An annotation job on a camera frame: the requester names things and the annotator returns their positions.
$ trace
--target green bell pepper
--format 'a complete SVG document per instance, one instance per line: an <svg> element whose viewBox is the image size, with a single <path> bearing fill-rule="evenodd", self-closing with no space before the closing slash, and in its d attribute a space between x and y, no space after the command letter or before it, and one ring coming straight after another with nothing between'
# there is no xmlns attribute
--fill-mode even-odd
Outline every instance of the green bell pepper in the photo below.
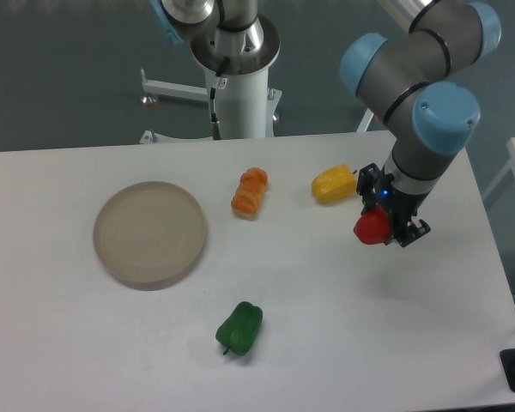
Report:
<svg viewBox="0 0 515 412"><path fill-rule="evenodd" d="M256 340L263 318L261 308L249 302L240 302L215 333L215 339L227 347L223 354L229 350L239 356L247 354Z"/></svg>

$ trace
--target red pepper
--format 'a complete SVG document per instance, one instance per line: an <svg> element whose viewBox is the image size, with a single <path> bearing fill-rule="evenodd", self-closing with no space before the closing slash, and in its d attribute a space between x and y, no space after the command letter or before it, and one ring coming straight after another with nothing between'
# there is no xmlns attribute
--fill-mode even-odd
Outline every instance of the red pepper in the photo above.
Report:
<svg viewBox="0 0 515 412"><path fill-rule="evenodd" d="M365 245L385 243L391 236L389 216L377 205L360 217L353 232Z"/></svg>

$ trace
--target blue joint cap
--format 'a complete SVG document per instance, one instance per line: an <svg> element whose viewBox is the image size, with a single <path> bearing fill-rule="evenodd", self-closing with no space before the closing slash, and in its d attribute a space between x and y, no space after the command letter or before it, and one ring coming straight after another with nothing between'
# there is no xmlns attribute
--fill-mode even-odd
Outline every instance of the blue joint cap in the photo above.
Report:
<svg viewBox="0 0 515 412"><path fill-rule="evenodd" d="M482 49L479 58L498 47L501 40L501 22L496 11L485 3L469 3L476 10L482 24Z"/></svg>
<svg viewBox="0 0 515 412"><path fill-rule="evenodd" d="M340 63L340 77L355 96L368 65L386 41L387 39L380 34L365 34L343 54Z"/></svg>
<svg viewBox="0 0 515 412"><path fill-rule="evenodd" d="M161 0L148 0L148 2L153 10L154 18L170 44L182 44L183 40L179 37L178 32L175 31L175 28L173 28L172 23L167 19L166 13L161 7Z"/></svg>
<svg viewBox="0 0 515 412"><path fill-rule="evenodd" d="M481 108L475 96L454 83L427 86L412 108L412 125L421 142L439 155L456 155L470 142Z"/></svg>

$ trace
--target beige plate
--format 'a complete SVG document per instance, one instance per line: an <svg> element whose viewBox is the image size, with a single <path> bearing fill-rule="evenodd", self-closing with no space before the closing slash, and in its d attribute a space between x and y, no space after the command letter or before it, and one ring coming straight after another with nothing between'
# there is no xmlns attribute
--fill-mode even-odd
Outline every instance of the beige plate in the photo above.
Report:
<svg viewBox="0 0 515 412"><path fill-rule="evenodd" d="M101 262L122 283L143 290L165 288L188 273L205 238L197 200L165 182L123 189L103 206L94 225Z"/></svg>

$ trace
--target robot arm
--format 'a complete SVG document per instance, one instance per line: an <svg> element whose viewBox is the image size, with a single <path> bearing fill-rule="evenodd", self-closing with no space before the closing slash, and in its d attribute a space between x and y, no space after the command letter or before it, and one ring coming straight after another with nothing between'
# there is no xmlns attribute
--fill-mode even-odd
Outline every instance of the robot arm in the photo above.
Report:
<svg viewBox="0 0 515 412"><path fill-rule="evenodd" d="M191 42L205 74L214 139L265 137L269 67L280 39L258 14L258 0L149 1L174 44Z"/></svg>
<svg viewBox="0 0 515 412"><path fill-rule="evenodd" d="M377 243L406 246L430 231L426 222L412 218L480 119L475 97L442 81L491 52L500 42L501 25L483 3L380 3L409 31L408 38L392 44L376 33L361 37L343 56L340 73L397 138L381 170L370 165L360 171L357 192L363 216L378 207L387 215L390 234Z"/></svg>
<svg viewBox="0 0 515 412"><path fill-rule="evenodd" d="M180 37L185 39L208 27L243 31L258 18L258 0L162 0L159 3Z"/></svg>

